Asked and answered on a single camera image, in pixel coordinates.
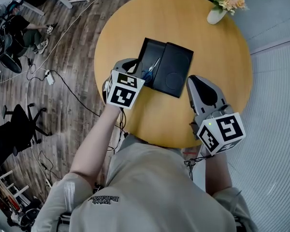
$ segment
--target wooden floor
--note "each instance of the wooden floor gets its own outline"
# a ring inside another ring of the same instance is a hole
[[[72,25],[68,32],[63,36],[56,49],[43,65],[44,69],[58,71],[72,91],[80,100],[100,114],[103,110],[103,103],[100,99],[95,83],[93,59],[97,40],[103,26],[112,14],[129,0],[97,0],[89,7],[82,16]],[[34,24],[51,24],[59,22],[49,38],[49,45],[43,55],[34,55],[28,50],[26,56],[34,58],[37,67],[46,59],[53,49],[62,33],[76,19],[89,3],[78,2],[73,4],[72,9],[68,9],[58,0],[47,0],[40,7],[45,12],[45,16],[25,9],[22,15],[26,20]],[[27,60],[21,58],[23,71],[27,71]],[[5,69],[0,64],[2,75],[0,81],[12,78],[16,74]],[[37,72],[38,77],[44,76],[44,70]],[[33,146],[33,153],[38,157],[42,150],[54,164],[54,173],[62,178],[68,171],[72,159],[89,130],[97,121],[97,116],[87,111],[68,91],[63,82],[54,75],[55,83],[49,86],[47,81],[43,83],[32,80],[28,88],[26,74],[22,74],[10,81],[0,84],[0,111],[6,105],[9,110],[13,110],[17,104],[26,107],[26,92],[28,90],[29,103],[35,103],[36,109],[46,107],[47,112],[43,114],[40,124],[45,131],[51,131],[53,136],[42,138],[42,143]],[[7,116],[4,120],[0,116],[0,125],[10,120]],[[116,146],[119,137],[118,128],[114,129],[110,145]],[[106,179],[110,158],[113,152],[108,152],[98,182],[103,184]],[[48,168],[51,163],[41,154],[41,162]],[[29,185],[26,191],[29,196],[36,196],[45,201],[49,188],[45,187],[44,176],[35,162],[31,149],[28,148],[19,153],[17,157],[11,155],[4,163],[6,170],[13,170],[12,180],[22,188]],[[57,178],[51,174],[52,182]]]

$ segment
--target cable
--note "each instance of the cable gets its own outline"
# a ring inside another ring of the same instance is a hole
[[[50,162],[50,164],[52,165],[52,167],[50,168],[50,169],[48,169],[41,161],[40,161],[40,155],[41,155],[41,153],[43,153],[43,155],[44,155],[44,157]],[[50,180],[52,180],[52,176],[51,176],[51,173],[57,178],[57,179],[60,179],[61,180],[61,178],[59,178],[55,173],[54,173],[54,171],[52,171],[52,169],[54,168],[54,165],[53,165],[53,163],[52,163],[52,161],[49,159],[49,158],[47,158],[47,156],[45,155],[45,153],[41,150],[40,151],[40,153],[39,153],[39,155],[38,155],[38,160],[39,160],[39,162],[40,162],[40,164],[45,168],[45,170],[47,170],[47,171],[49,171],[49,179]]]
[[[69,86],[67,85],[67,83],[64,81],[63,77],[62,77],[62,76],[61,76],[57,71],[54,71],[54,70],[49,70],[49,71],[50,71],[50,72],[54,72],[54,73],[56,73],[56,74],[61,78],[61,80],[63,81],[64,85],[67,86],[68,90],[73,94],[73,96],[77,99],[77,101],[78,101],[79,103],[81,103],[81,105],[82,105],[84,108],[86,108],[88,111],[90,111],[90,112],[93,113],[94,115],[100,117],[100,115],[98,115],[97,113],[95,113],[94,111],[92,111],[91,109],[89,109],[87,106],[85,106],[84,103],[82,103],[82,102],[78,99],[78,97],[73,93],[73,91],[70,89],[70,87],[69,87]]]
[[[197,157],[197,158],[191,158],[189,160],[186,160],[184,161],[184,164],[189,168],[189,176],[190,176],[190,179],[193,181],[193,173],[192,173],[192,169],[193,167],[195,166],[195,164],[199,161],[202,161],[204,159],[208,159],[208,158],[211,158],[211,157],[214,157],[215,155],[213,156],[206,156],[206,157]]]
[[[77,19],[82,15],[82,13],[83,12],[85,12],[95,1],[97,1],[97,0],[94,0],[94,1],[92,1],[79,15],[78,15],[78,17],[69,25],[69,27],[67,28],[67,30],[65,30],[64,31],[64,33],[63,33],[63,35],[59,38],[59,40],[58,40],[58,42],[56,43],[56,45],[54,46],[54,48],[51,50],[51,52],[48,54],[48,56],[47,56],[47,58],[43,61],[43,63],[39,66],[39,68],[33,73],[33,74],[35,74],[43,65],[44,65],[44,63],[48,60],[48,58],[49,58],[49,56],[52,54],[52,52],[54,51],[54,49],[57,47],[57,45],[59,44],[59,42],[60,42],[60,40],[63,38],[63,36],[66,34],[66,32],[70,29],[70,27],[74,24],[74,22],[75,21],[77,21]],[[23,73],[25,73],[25,72],[22,72],[22,73],[20,73],[20,74],[17,74],[17,75],[15,75],[15,76],[13,76],[13,77],[11,77],[11,78],[9,78],[9,79],[7,79],[7,80],[4,80],[4,81],[2,81],[2,82],[0,82],[0,83],[4,83],[4,82],[7,82],[7,81],[9,81],[9,80],[11,80],[11,79],[13,79],[13,78],[15,78],[15,77],[17,77],[17,76],[19,76],[19,75],[22,75]]]
[[[115,154],[115,150],[118,148],[119,143],[120,143],[122,132],[124,132],[124,128],[126,126],[126,122],[127,122],[126,114],[125,114],[123,108],[121,108],[120,123],[119,123],[119,128],[120,128],[119,140],[118,140],[118,143],[117,143],[115,148],[108,146],[109,148],[111,148],[111,150],[107,150],[107,151],[113,151],[114,154]]]
[[[31,79],[28,79],[28,78],[27,78],[27,79],[29,80],[29,82],[28,82],[28,88],[27,88],[27,105],[30,104],[30,103],[29,103],[29,98],[28,98],[30,82],[31,82],[33,79],[38,79],[39,81],[43,82],[45,78],[46,78],[46,76],[45,76],[43,79],[41,79],[41,78],[39,78],[39,77],[36,77],[36,76],[34,76],[34,77],[31,78]]]
[[[43,169],[41,168],[41,166],[40,166],[40,164],[39,164],[38,160],[35,158],[35,155],[34,155],[34,153],[33,153],[32,146],[31,146],[30,148],[31,148],[31,152],[32,152],[33,158],[35,159],[35,161],[36,161],[36,162],[37,162],[37,164],[39,165],[39,168],[40,168],[40,170],[42,171],[42,173],[43,173],[43,175],[44,175],[44,177],[45,177],[45,180],[46,180],[47,184],[48,184],[48,185],[49,185],[49,187],[51,188],[51,187],[52,187],[52,185],[50,184],[50,182],[48,181],[48,179],[47,179],[46,175],[44,174],[44,171],[43,171]]]

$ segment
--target round wooden table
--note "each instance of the round wooden table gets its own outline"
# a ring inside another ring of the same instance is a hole
[[[242,112],[252,87],[248,46],[231,16],[216,25],[206,21],[212,7],[207,0],[131,0],[119,8],[103,28],[95,51],[100,95],[115,63],[138,58],[147,37],[194,51],[188,75],[218,85],[234,111]],[[133,108],[125,113],[125,130],[151,144],[178,148],[200,144],[189,125],[194,112],[186,86],[179,99],[143,87]]]

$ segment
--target white plug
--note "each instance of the white plug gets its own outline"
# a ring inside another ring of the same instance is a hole
[[[53,85],[54,82],[55,82],[55,80],[54,80],[54,78],[53,78],[52,73],[50,72],[50,70],[45,71],[45,76],[47,78],[48,84],[49,85]]]

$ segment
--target wall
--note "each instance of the wall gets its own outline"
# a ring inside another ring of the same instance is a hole
[[[250,10],[234,20],[254,53],[254,83],[241,114],[247,137],[228,151],[229,171],[260,231],[289,232],[290,0],[246,1]],[[204,166],[194,169],[203,188]]]
[[[236,12],[234,20],[251,52],[290,38],[290,0],[246,0],[246,3],[249,10]]]
[[[252,56],[254,86],[242,113],[246,139],[229,170],[262,232],[290,231],[290,45]]]

